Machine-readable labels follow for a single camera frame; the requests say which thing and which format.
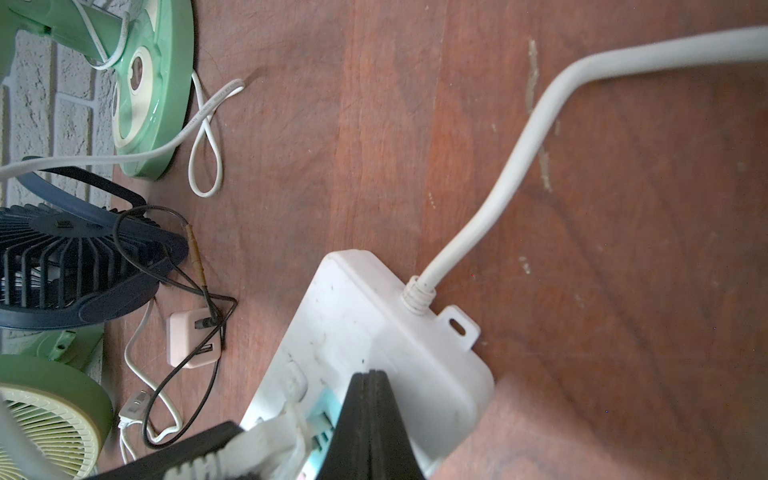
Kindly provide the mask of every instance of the fan grille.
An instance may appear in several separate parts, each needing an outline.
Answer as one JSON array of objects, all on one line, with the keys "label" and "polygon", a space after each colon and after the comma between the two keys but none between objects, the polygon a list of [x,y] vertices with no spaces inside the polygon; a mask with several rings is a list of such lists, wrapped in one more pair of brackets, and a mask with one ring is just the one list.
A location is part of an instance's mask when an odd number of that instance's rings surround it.
[{"label": "fan grille", "polygon": [[[144,265],[164,257],[158,242],[120,238]],[[110,229],[44,204],[0,208],[0,264],[0,303],[36,309],[65,308],[137,273],[117,252]]]},{"label": "fan grille", "polygon": [[[41,392],[13,387],[0,391],[16,422],[51,463],[73,478],[85,477],[93,469],[101,446],[96,428],[82,412]],[[0,478],[24,478],[2,449]]]}]

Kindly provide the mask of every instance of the wood grain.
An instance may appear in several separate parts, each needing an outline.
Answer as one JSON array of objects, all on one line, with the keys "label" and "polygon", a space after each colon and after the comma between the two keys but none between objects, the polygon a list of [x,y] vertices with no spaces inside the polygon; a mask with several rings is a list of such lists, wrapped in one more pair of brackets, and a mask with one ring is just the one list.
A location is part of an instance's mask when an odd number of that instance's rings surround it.
[{"label": "wood grain", "polygon": [[[214,122],[223,190],[191,193],[190,142],[159,182],[122,177],[189,216],[211,289],[241,300],[193,432],[240,420],[326,253],[371,250],[406,280],[470,218],[527,120],[529,40],[538,98],[584,55],[765,23],[768,4],[236,0],[196,15],[209,93],[249,81]],[[483,328],[497,391],[436,478],[765,475],[767,82],[766,65],[696,68],[566,104],[545,142],[551,191],[535,164],[439,287],[436,310]],[[202,304],[163,287],[159,305]],[[121,361],[140,317],[107,328],[118,405],[141,387]],[[164,335],[155,316],[134,354],[157,379]],[[185,415],[209,373],[170,384]],[[119,465],[114,443],[101,465]]]}]

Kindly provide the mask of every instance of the black fan grille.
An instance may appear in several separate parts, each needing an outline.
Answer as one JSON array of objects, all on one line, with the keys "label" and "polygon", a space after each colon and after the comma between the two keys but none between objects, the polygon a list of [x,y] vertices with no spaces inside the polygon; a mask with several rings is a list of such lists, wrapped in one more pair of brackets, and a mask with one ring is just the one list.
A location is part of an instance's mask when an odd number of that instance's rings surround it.
[{"label": "black fan grille", "polygon": [[[165,256],[158,242],[120,238],[144,265]],[[0,301],[22,308],[65,308],[137,272],[115,249],[111,229],[44,204],[0,208],[0,255]]]}]

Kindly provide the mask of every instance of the white power strip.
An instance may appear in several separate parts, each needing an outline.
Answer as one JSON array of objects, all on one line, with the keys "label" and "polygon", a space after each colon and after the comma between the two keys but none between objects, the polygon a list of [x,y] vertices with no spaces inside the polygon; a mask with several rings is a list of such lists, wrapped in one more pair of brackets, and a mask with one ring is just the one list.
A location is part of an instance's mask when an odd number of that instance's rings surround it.
[{"label": "white power strip", "polygon": [[[472,352],[480,328],[471,318],[456,306],[439,315],[412,313],[403,288],[373,253],[327,255],[240,426],[278,416],[287,400],[298,402],[306,418],[325,414],[335,425],[352,374],[380,369],[419,466],[432,474],[474,429],[493,394],[493,377]],[[318,439],[319,450],[331,435]],[[308,480],[322,464],[312,460]]]}]

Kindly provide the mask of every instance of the brick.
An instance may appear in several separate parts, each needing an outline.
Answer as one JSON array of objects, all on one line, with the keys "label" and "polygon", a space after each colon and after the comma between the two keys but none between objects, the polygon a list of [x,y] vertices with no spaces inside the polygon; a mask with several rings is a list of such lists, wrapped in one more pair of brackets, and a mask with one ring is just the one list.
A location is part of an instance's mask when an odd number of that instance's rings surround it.
[{"label": "brick", "polygon": [[91,100],[93,98],[93,72],[85,57],[64,45],[57,45],[57,80],[56,91],[73,97]]},{"label": "brick", "polygon": [[[94,111],[93,155],[114,155],[112,141],[112,88],[114,87],[111,72],[96,73],[96,108]],[[94,165],[91,171],[104,178],[112,179],[112,165]],[[89,201],[99,207],[110,208],[112,196],[97,188],[91,188]]]},{"label": "brick", "polygon": [[94,5],[115,15],[128,12],[131,18],[136,18],[141,9],[141,2],[135,0],[95,0]]},{"label": "brick", "polygon": [[[8,89],[5,85],[0,85],[0,164],[8,163],[8,142],[5,141],[10,135],[8,125]],[[0,205],[5,205],[5,182],[0,182]]]},{"label": "brick", "polygon": [[[56,155],[88,155],[91,149],[91,109],[58,99],[54,110],[54,152]],[[83,182],[52,175],[51,182],[77,198],[88,199]]]},{"label": "brick", "polygon": [[[20,31],[16,36],[16,55],[11,92],[11,134],[9,161],[21,161],[26,155],[51,154],[51,99],[53,45]],[[38,204],[40,199],[28,192],[15,179],[8,181],[7,205]]]}]

